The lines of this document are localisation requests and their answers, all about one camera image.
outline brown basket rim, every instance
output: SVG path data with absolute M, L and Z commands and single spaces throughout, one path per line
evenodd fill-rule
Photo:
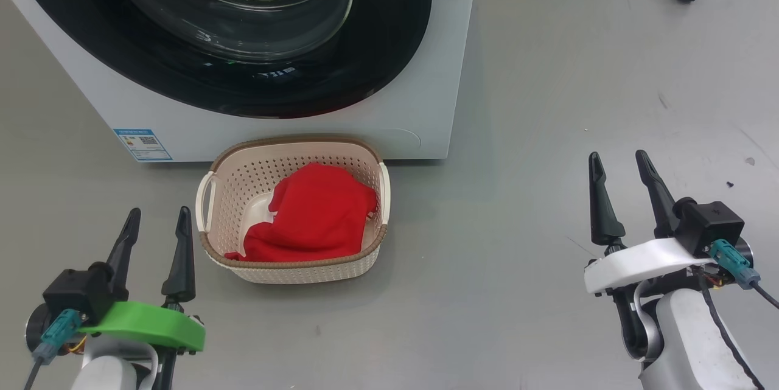
M 225 159 L 237 151 L 244 150 L 246 148 L 254 148 L 254 147 L 262 147 L 266 145 L 280 145 L 280 144 L 302 144 L 302 143 L 311 143 L 311 142 L 320 142 L 320 143 L 345 143 L 345 144 L 355 144 L 362 148 L 367 149 L 371 152 L 374 158 L 376 158 L 376 162 L 379 164 L 383 163 L 381 160 L 381 157 L 379 157 L 379 154 L 376 152 L 375 149 L 373 149 L 370 145 L 358 141 L 356 139 L 351 138 L 339 138 L 334 135 L 314 135 L 314 136 L 285 136 L 281 138 L 268 138 L 268 139 L 260 139 L 256 141 L 247 141 L 242 142 L 236 145 L 233 145 L 232 147 L 226 149 L 222 154 L 217 157 L 217 160 L 212 163 L 211 168 L 209 169 L 213 173 L 217 173 L 217 169 L 219 169 L 219 166 L 222 164 L 222 162 L 225 161 Z M 351 256 L 344 256 L 344 257 L 335 257 L 332 259 L 322 259 L 322 260 L 309 260 L 308 262 L 248 262 L 247 260 L 231 260 L 225 257 L 225 255 L 218 254 L 216 249 L 214 249 L 213 246 L 211 246 L 211 241 L 208 239 L 208 235 L 205 232 L 200 232 L 200 243 L 203 244 L 203 249 L 205 249 L 206 253 L 211 257 L 212 259 L 216 260 L 216 262 L 221 263 L 222 265 L 225 265 L 229 268 L 255 268 L 255 269 L 289 269 L 289 268 L 317 268 L 317 267 L 326 267 L 329 265 L 340 265 L 341 263 L 349 263 L 349 262 L 355 262 L 356 260 L 361 260 L 363 257 L 368 256 L 368 254 L 372 254 L 376 249 L 381 245 L 382 241 L 384 241 L 384 236 L 387 233 L 387 225 L 382 224 L 381 227 L 379 227 L 379 233 L 376 234 L 376 238 L 374 238 L 373 242 L 370 246 L 367 246 L 367 248 L 360 251 L 358 254 L 353 254 Z

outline red garment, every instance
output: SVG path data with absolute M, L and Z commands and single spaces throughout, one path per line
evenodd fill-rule
M 276 185 L 268 206 L 276 217 L 246 232 L 246 256 L 225 257 L 302 262 L 350 256 L 361 251 L 365 218 L 375 209 L 376 193 L 347 170 L 310 163 Z

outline yellow wire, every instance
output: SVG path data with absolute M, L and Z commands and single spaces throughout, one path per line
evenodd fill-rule
M 78 352 L 84 346 L 84 343 L 86 343 L 86 336 L 84 336 L 84 338 L 81 338 L 81 341 L 77 345 L 73 346 L 72 348 L 69 348 L 68 352 L 69 353 Z

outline blue and white sticker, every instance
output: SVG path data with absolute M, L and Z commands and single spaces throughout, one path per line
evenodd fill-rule
M 152 130 L 145 129 L 114 129 L 114 133 L 130 151 L 138 162 L 158 162 L 173 160 L 167 150 L 156 138 Z

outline black cable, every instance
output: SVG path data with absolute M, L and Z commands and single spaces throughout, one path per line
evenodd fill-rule
M 711 300 L 711 293 L 709 292 L 709 285 L 706 283 L 706 278 L 704 278 L 704 271 L 698 269 L 696 272 L 698 274 L 698 285 L 700 285 L 700 292 L 704 294 L 704 301 L 709 306 L 709 313 L 711 314 L 711 318 L 714 320 L 714 324 L 716 324 L 717 328 L 720 330 L 720 335 L 722 336 L 722 340 L 725 342 L 725 345 L 731 349 L 735 362 L 737 362 L 738 365 L 744 369 L 744 373 L 749 377 L 749 379 L 752 380 L 752 384 L 757 387 L 757 390 L 766 390 L 766 388 L 760 384 L 760 380 L 757 379 L 757 376 L 752 373 L 752 369 L 749 368 L 749 365 L 744 360 L 744 357 L 742 357 L 741 353 L 738 352 L 735 344 L 733 344 L 733 340 L 731 340 L 730 335 L 728 335 L 728 331 L 725 329 L 724 324 L 720 320 L 720 315 L 717 313 L 717 308 L 714 307 L 714 303 Z
M 43 358 L 38 358 L 33 363 L 33 369 L 30 371 L 30 376 L 27 377 L 27 384 L 24 385 L 24 390 L 30 390 L 35 382 L 35 377 L 38 376 L 38 371 L 41 370 L 41 365 L 44 363 Z
M 753 281 L 752 283 L 750 283 L 750 285 L 752 286 L 752 288 L 755 289 L 757 293 L 760 294 L 760 296 L 766 298 L 766 301 L 768 301 L 769 304 L 772 304 L 774 305 L 774 307 L 779 309 L 779 301 L 772 298 L 771 295 L 766 290 L 763 290 L 763 288 L 760 285 L 757 285 L 757 281 Z

